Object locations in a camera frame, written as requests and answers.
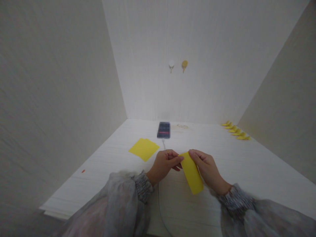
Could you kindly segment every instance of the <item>white table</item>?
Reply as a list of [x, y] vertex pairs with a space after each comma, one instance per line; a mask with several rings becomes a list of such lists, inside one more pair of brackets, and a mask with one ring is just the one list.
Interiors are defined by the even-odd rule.
[[[139, 138], [148, 138], [163, 150], [158, 124], [125, 121], [40, 208], [47, 215], [68, 219], [105, 185], [111, 172], [148, 171], [156, 153], [144, 163], [128, 150]], [[171, 122], [171, 138], [165, 143], [179, 154], [191, 148], [211, 154], [227, 182], [238, 182], [257, 198], [272, 199], [316, 219], [316, 186], [254, 139], [236, 140], [219, 125]], [[162, 216], [173, 236], [222, 235], [220, 204], [206, 186], [192, 195], [183, 171], [171, 170], [160, 184], [160, 194]], [[148, 234], [169, 236], [159, 215], [157, 191], [148, 202]]]

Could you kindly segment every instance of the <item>finger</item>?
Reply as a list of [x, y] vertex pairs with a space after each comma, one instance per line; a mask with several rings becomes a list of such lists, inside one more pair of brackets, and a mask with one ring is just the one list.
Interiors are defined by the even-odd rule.
[[208, 156], [208, 154], [206, 154], [202, 151], [199, 151], [199, 150], [191, 149], [191, 151], [193, 151], [195, 154], [197, 154], [197, 156], [200, 157], [202, 160], [206, 159]]
[[169, 156], [168, 150], [163, 150], [163, 151], [161, 151], [161, 152], [165, 155], [165, 157], [168, 157], [168, 156]]
[[168, 160], [168, 164], [171, 166], [171, 167], [174, 167], [174, 166], [177, 166], [181, 161], [183, 161], [183, 156], [177, 156], [171, 160]]
[[175, 171], [180, 171], [180, 169], [177, 166], [172, 167]]
[[181, 165], [181, 164], [178, 164], [177, 167], [179, 167], [180, 169], [182, 169], [182, 165]]
[[168, 154], [168, 157], [176, 157], [176, 156], [178, 156], [179, 154], [178, 153], [176, 153], [174, 150], [172, 150], [172, 149], [168, 149], [168, 152], [169, 152], [169, 154]]
[[194, 150], [189, 150], [189, 155], [191, 157], [191, 159], [194, 161], [194, 163], [197, 166], [201, 166], [204, 164], [204, 162], [201, 160], [201, 158], [195, 153]]

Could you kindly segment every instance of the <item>yellow origami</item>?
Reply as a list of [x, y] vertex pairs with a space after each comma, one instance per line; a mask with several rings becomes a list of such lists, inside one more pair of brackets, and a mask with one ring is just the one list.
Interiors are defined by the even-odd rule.
[[225, 129], [231, 129], [233, 126], [231, 125], [231, 122], [228, 124], [227, 127], [224, 127]]
[[250, 137], [246, 137], [246, 133], [243, 132], [236, 139], [238, 139], [238, 140], [250, 140]]
[[144, 162], [158, 150], [159, 146], [156, 143], [148, 139], [140, 138], [133, 146], [130, 148], [129, 152], [139, 156]]
[[235, 133], [232, 133], [233, 136], [239, 136], [240, 135], [240, 128], [237, 128]]
[[191, 159], [188, 152], [183, 153], [179, 156], [184, 157], [183, 161], [181, 161], [181, 166], [182, 166], [185, 178], [187, 179], [188, 185], [191, 189], [191, 192], [192, 194], [198, 194], [199, 192], [203, 190], [204, 186], [203, 186], [200, 173], [198, 172], [197, 165]]
[[228, 126], [229, 125], [229, 120], [226, 123], [221, 124], [221, 126]]
[[237, 127], [234, 125], [231, 130], [228, 130], [228, 132], [236, 132]]

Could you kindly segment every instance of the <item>white wall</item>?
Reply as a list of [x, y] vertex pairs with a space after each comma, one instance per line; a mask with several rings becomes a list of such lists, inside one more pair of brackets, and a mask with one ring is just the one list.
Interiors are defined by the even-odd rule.
[[101, 1], [5, 1], [0, 23], [0, 235], [42, 236], [36, 208], [126, 112]]
[[196, 123], [240, 120], [308, 4], [102, 2], [127, 117]]
[[311, 1], [239, 126], [316, 184], [316, 2]]

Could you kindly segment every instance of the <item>smocked cuff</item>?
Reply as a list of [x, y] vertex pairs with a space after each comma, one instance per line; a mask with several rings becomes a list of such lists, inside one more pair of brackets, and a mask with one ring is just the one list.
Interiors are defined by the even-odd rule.
[[226, 207], [230, 216], [234, 219], [244, 219], [247, 210], [254, 210], [254, 199], [245, 191], [243, 191], [236, 183], [231, 190], [222, 196], [218, 196], [218, 200]]
[[134, 180], [138, 193], [138, 199], [141, 202], [146, 203], [149, 195], [153, 192], [153, 188], [145, 171], [142, 171], [138, 176], [135, 176]]

